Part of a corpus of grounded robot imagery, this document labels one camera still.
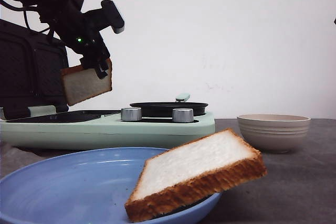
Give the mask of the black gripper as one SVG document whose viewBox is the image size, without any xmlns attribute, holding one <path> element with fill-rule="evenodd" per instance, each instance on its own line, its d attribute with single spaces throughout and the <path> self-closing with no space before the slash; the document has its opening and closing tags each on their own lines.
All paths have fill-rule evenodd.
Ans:
<svg viewBox="0 0 336 224">
<path fill-rule="evenodd" d="M 110 53 L 100 31 L 103 28 L 102 7 L 82 13 L 71 0 L 44 0 L 38 3 L 40 21 L 75 53 L 82 55 L 84 69 L 95 69 L 104 79 L 110 73 Z"/>
</svg>

